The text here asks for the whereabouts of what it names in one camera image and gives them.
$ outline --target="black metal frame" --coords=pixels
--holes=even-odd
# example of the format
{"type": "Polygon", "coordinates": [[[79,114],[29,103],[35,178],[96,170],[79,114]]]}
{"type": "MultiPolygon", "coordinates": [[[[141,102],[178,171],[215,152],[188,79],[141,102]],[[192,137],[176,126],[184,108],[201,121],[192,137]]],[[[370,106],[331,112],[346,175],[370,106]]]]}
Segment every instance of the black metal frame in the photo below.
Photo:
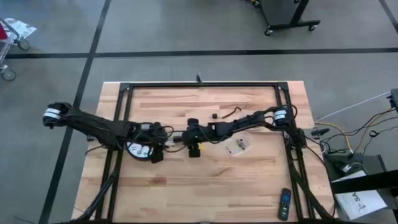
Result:
{"type": "MultiPolygon", "coordinates": [[[[263,87],[273,87],[275,90],[275,97],[277,101],[277,105],[280,106],[282,105],[282,97],[281,97],[281,92],[283,91],[284,96],[285,96],[285,102],[288,105],[291,105],[291,99],[290,99],[290,94],[289,94],[289,86],[287,82],[192,82],[192,83],[121,83],[119,87],[119,95],[118,95],[118,100],[116,103],[116,109],[115,109],[115,114],[114,114],[114,120],[119,119],[119,114],[121,112],[121,103],[123,100],[123,95],[126,90],[128,90],[128,96],[127,96],[127,102],[126,102],[126,109],[124,112],[124,120],[127,121],[129,117],[129,112],[131,109],[131,101],[132,101],[132,94],[134,88],[139,88],[139,87],[146,87],[146,88],[153,88],[153,87],[171,87],[171,88],[178,88],[178,87],[223,87],[223,86],[263,86],[263,87]]],[[[291,154],[292,148],[289,145],[288,140],[284,138],[285,141],[285,150],[286,150],[286,155],[287,155],[287,160],[288,162],[293,162],[293,157],[291,154]]],[[[104,171],[103,171],[103,178],[102,178],[102,183],[101,183],[101,189],[104,189],[105,187],[109,188],[106,184],[109,183],[108,176],[109,176],[109,169],[111,165],[111,160],[112,160],[112,154],[113,151],[109,150],[107,155],[106,155],[106,160],[105,160],[105,166],[104,166],[104,171]]],[[[107,221],[111,222],[113,219],[113,214],[114,214],[114,206],[116,203],[116,194],[118,190],[118,180],[119,180],[119,173],[121,169],[121,163],[122,163],[122,158],[123,158],[123,152],[118,151],[118,156],[116,158],[116,163],[114,165],[114,171],[113,174],[115,176],[115,179],[113,181],[113,186],[111,190],[111,195],[110,195],[110,200],[109,200],[109,207],[108,207],[108,214],[107,214],[107,221]]],[[[302,176],[305,184],[308,185],[308,180],[307,180],[307,174],[305,171],[305,165],[304,165],[304,160],[303,160],[303,154],[301,150],[297,151],[297,160],[298,160],[298,166],[300,169],[300,175],[302,176]]],[[[292,191],[293,191],[293,197],[294,197],[294,202],[295,202],[295,207],[296,207],[296,212],[297,212],[297,217],[299,220],[303,219],[303,212],[302,212],[302,205],[300,202],[300,195],[298,192],[297,188],[297,183],[294,181],[294,178],[292,177],[292,171],[289,166],[289,174],[290,174],[290,180],[292,182],[292,191]]],[[[307,203],[308,207],[308,216],[309,218],[315,218],[313,207],[305,195],[305,200],[307,203]]],[[[96,214],[95,214],[95,220],[100,220],[103,212],[103,199],[100,200],[97,208],[96,208],[96,214]]]]}
{"type": "MultiPolygon", "coordinates": [[[[278,1],[281,4],[291,4],[292,5],[291,7],[295,7],[293,0],[274,0],[274,1],[278,1]]],[[[264,18],[268,24],[268,28],[265,31],[265,35],[270,35],[271,33],[269,33],[269,31],[288,29],[288,28],[294,28],[294,27],[305,27],[305,26],[308,26],[308,29],[310,31],[313,31],[313,29],[311,29],[311,27],[315,28],[314,26],[319,25],[319,23],[321,23],[320,20],[301,21],[301,16],[303,15],[308,2],[309,2],[309,0],[300,0],[299,1],[298,6],[297,6],[289,23],[272,24],[271,18],[267,17],[266,12],[263,8],[264,1],[260,0],[262,15],[264,16],[264,18]]]]}

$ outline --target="butcher block tabletop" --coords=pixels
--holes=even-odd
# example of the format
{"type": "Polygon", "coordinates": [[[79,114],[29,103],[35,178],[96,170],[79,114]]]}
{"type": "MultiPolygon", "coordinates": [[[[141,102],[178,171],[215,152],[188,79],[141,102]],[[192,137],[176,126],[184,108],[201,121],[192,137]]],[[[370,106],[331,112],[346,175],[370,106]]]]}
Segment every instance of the butcher block tabletop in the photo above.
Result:
{"type": "MultiPolygon", "coordinates": [[[[297,126],[312,128],[314,123],[304,83],[287,83],[292,104],[298,109],[297,126]]],[[[117,82],[103,84],[96,115],[113,119],[119,85],[117,82]]],[[[120,118],[123,118],[126,98],[127,93],[120,118]]],[[[199,124],[205,126],[208,122],[232,121],[275,105],[272,87],[140,87],[134,88],[129,120],[158,121],[163,126],[185,130],[188,118],[198,118],[199,124]],[[242,111],[226,119],[211,117],[213,113],[224,116],[236,106],[242,111]]],[[[292,189],[282,134],[266,128],[239,134],[248,141],[248,146],[237,154],[226,150],[228,144],[233,144],[234,136],[219,144],[203,143],[200,158],[189,158],[185,149],[164,152],[164,160],[152,164],[137,161],[125,151],[113,221],[279,222],[280,193],[282,188],[292,189]]],[[[98,145],[90,142],[89,148],[98,145]]],[[[318,145],[308,142],[308,146],[321,155],[318,145]]],[[[72,218],[81,215],[98,193],[106,153],[106,149],[97,149],[87,154],[72,218]]],[[[333,196],[326,170],[309,150],[303,149],[303,156],[311,191],[331,213],[333,196]]],[[[110,190],[104,201],[103,218],[109,194],[110,190]]],[[[307,206],[301,193],[300,196],[303,214],[307,217],[307,206]]],[[[296,220],[292,198],[288,221],[296,220]]]]}

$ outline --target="cart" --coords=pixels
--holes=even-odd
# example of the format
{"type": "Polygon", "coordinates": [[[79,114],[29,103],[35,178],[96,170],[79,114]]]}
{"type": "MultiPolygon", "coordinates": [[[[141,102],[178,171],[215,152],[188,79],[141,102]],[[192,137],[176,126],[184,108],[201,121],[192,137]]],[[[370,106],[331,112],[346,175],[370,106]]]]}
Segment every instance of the cart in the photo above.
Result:
{"type": "Polygon", "coordinates": [[[5,42],[0,42],[0,75],[6,81],[13,81],[17,76],[15,71],[10,69],[5,63],[4,59],[12,44],[17,44],[21,50],[29,50],[29,42],[21,36],[12,26],[10,26],[4,19],[0,18],[0,26],[4,25],[4,29],[8,35],[5,42]]]}

